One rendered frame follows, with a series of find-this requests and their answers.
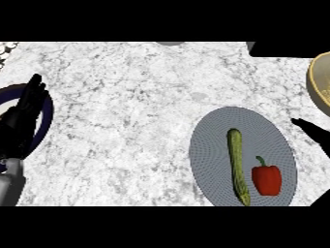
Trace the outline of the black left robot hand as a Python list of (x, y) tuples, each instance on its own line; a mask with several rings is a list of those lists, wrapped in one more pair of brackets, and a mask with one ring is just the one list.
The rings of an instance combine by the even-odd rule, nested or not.
[(0, 161), (21, 159), (30, 149), (35, 120), (43, 109), (49, 91), (41, 75), (34, 74), (18, 104), (0, 116)]

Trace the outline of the red bell pepper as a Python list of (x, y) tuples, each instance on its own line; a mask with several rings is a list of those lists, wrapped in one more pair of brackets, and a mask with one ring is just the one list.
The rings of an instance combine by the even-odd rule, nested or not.
[(259, 165), (252, 168), (252, 181), (262, 196), (277, 196), (281, 190), (281, 172), (274, 165), (268, 165), (261, 156)]

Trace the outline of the grey oval placemat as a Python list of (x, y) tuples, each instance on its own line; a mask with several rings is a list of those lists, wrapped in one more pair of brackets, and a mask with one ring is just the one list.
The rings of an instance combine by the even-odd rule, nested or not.
[[(292, 202), (298, 169), (289, 143), (273, 123), (252, 110), (237, 107), (218, 108), (198, 123), (190, 138), (189, 158), (198, 186), (215, 206), (242, 206), (231, 180), (227, 148), (227, 131), (242, 133), (242, 169), (251, 194), (251, 206), (287, 206)], [(261, 156), (268, 166), (281, 174), (277, 196), (262, 196), (252, 180), (252, 168), (259, 166)]]

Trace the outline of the white plate with blue rim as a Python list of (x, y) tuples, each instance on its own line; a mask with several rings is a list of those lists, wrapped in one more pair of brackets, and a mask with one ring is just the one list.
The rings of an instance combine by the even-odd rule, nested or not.
[[(22, 84), (13, 84), (4, 88), (0, 89), (0, 106), (7, 103), (12, 100), (16, 100), (24, 92), (24, 85)], [(52, 97), (47, 96), (44, 100), (44, 105), (41, 109), (41, 121), (40, 124), (35, 126), (35, 134), (30, 146), (30, 150), (25, 153), (25, 157), (28, 157), (30, 153), (34, 151), (35, 147), (38, 146), (40, 142), (44, 139), (44, 136), (47, 134), (52, 120), (53, 120), (53, 113), (55, 113), (55, 107), (53, 107), (53, 100)], [(0, 164), (0, 173), (6, 170), (6, 167)]]

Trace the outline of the green cucumber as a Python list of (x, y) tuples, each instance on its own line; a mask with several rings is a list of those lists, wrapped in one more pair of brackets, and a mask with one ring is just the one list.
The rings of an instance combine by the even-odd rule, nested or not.
[(251, 205), (251, 194), (245, 180), (242, 168), (242, 133), (231, 128), (227, 131), (227, 148), (231, 167), (233, 190), (240, 203), (245, 206)]

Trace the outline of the black appliance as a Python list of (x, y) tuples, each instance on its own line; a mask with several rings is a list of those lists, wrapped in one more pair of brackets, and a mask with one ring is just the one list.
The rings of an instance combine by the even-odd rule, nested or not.
[(252, 57), (314, 58), (330, 51), (330, 42), (246, 42)]

